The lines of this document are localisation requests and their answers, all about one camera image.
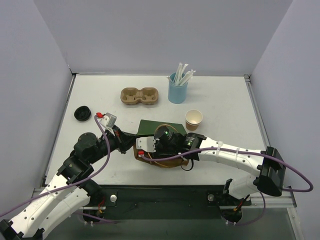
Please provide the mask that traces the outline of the green paper bag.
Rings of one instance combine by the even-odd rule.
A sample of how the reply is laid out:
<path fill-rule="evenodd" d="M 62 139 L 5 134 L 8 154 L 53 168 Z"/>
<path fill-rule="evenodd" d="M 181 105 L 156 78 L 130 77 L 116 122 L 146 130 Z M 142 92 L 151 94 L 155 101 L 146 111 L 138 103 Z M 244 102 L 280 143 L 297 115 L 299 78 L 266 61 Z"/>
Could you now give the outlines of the green paper bag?
<path fill-rule="evenodd" d="M 185 135 L 187 132 L 182 124 L 179 123 L 169 123 L 169 122 L 160 122 L 160 121 L 152 121 L 152 120 L 145 120 L 142 119 L 139 123 L 138 127 L 138 135 L 151 135 L 154 134 L 156 129 L 159 126 L 166 125 L 171 131 L 174 133 L 180 133 Z M 175 158 L 173 160 L 166 160 L 166 161 L 148 161 L 144 160 L 143 158 L 139 157 L 138 150 L 136 148 L 136 144 L 133 145 L 133 154 L 134 158 L 140 162 L 149 164 L 151 166 L 156 166 L 159 168 L 171 169 L 181 166 L 187 166 L 189 161 L 185 161 L 182 158 Z"/>

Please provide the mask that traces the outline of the brown paper cup stack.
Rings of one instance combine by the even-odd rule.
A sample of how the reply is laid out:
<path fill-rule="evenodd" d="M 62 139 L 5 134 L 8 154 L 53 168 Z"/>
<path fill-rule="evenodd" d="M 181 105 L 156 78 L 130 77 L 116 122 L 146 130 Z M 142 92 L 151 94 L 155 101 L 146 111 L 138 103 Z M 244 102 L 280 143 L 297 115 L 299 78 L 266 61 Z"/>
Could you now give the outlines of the brown paper cup stack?
<path fill-rule="evenodd" d="M 191 109 L 185 114 L 185 127 L 189 131 L 196 130 L 203 121 L 203 115 L 199 110 Z"/>

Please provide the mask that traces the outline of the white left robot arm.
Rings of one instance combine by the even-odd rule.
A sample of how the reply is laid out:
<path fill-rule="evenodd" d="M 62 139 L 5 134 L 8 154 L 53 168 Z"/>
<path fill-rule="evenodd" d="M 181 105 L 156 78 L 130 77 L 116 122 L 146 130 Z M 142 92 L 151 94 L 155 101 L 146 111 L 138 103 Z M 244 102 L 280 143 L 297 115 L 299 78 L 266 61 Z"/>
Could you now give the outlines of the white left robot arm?
<path fill-rule="evenodd" d="M 79 208 L 100 203 L 102 188 L 92 179 L 97 175 L 93 164 L 109 159 L 114 150 L 126 153 L 137 137 L 118 127 L 103 131 L 101 137 L 83 133 L 46 188 L 22 203 L 25 208 L 19 214 L 0 222 L 1 235 L 6 240 L 43 240 Z"/>

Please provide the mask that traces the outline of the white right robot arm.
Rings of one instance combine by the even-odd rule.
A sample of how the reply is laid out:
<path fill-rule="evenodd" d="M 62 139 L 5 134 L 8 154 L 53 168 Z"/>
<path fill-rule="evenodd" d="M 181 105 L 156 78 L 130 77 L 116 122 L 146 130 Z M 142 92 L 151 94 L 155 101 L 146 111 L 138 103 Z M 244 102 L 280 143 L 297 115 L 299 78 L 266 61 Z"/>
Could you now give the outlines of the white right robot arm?
<path fill-rule="evenodd" d="M 256 192 L 280 197 L 286 167 L 283 158 L 274 147 L 266 150 L 250 150 L 213 140 L 202 134 L 174 133 L 167 126 L 155 131 L 155 153 L 153 158 L 171 158 L 182 154 L 190 161 L 210 161 L 227 165 L 248 173 L 248 176 L 228 179 L 221 197 L 227 204 Z"/>

